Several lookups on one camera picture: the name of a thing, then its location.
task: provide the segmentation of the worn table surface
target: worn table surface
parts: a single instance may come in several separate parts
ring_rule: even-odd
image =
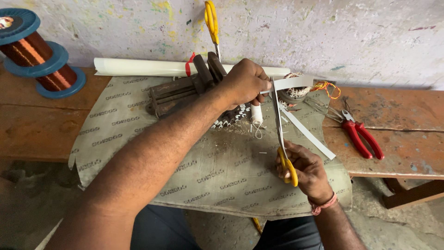
[[[77,94],[40,96],[35,81],[15,77],[0,64],[0,157],[66,162],[89,110],[111,77],[87,77]],[[444,179],[444,91],[342,87],[356,121],[381,145],[385,159],[367,160],[340,125],[325,118],[324,137],[351,176]],[[343,109],[342,98],[330,105]]]

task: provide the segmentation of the dark pants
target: dark pants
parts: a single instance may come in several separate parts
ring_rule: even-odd
[[[131,249],[200,250],[182,209],[147,205],[134,220]],[[254,250],[322,250],[313,216],[267,221]]]

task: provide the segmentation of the person's arm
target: person's arm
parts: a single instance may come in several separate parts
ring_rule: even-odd
[[[318,206],[328,202],[333,197],[333,190],[328,183],[322,159],[303,146],[290,141],[284,140],[284,146],[288,158],[296,169],[298,186],[301,191]],[[280,157],[276,158],[276,163],[278,163],[279,177],[290,177],[288,170],[282,171]],[[323,208],[321,213],[314,217],[314,220],[326,250],[367,249],[350,225],[338,201],[327,208]]]
[[[137,213],[162,189],[190,148],[224,111],[269,89],[269,80],[259,65],[243,59],[216,88],[145,129],[100,171],[46,249],[129,248]]]

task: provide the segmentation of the wall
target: wall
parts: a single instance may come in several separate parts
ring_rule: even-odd
[[[94,57],[186,61],[214,49],[203,1],[2,0],[35,11],[75,66]],[[338,80],[444,90],[444,1],[214,0],[222,62]]]

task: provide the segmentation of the floor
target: floor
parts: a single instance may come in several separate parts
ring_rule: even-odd
[[[0,249],[35,249],[82,194],[77,184],[76,172],[64,164],[0,162]],[[391,194],[382,179],[353,178],[354,208],[347,215],[368,249],[443,249],[443,198],[386,210],[382,194]],[[204,250],[250,250],[259,240],[251,218],[184,213]]]

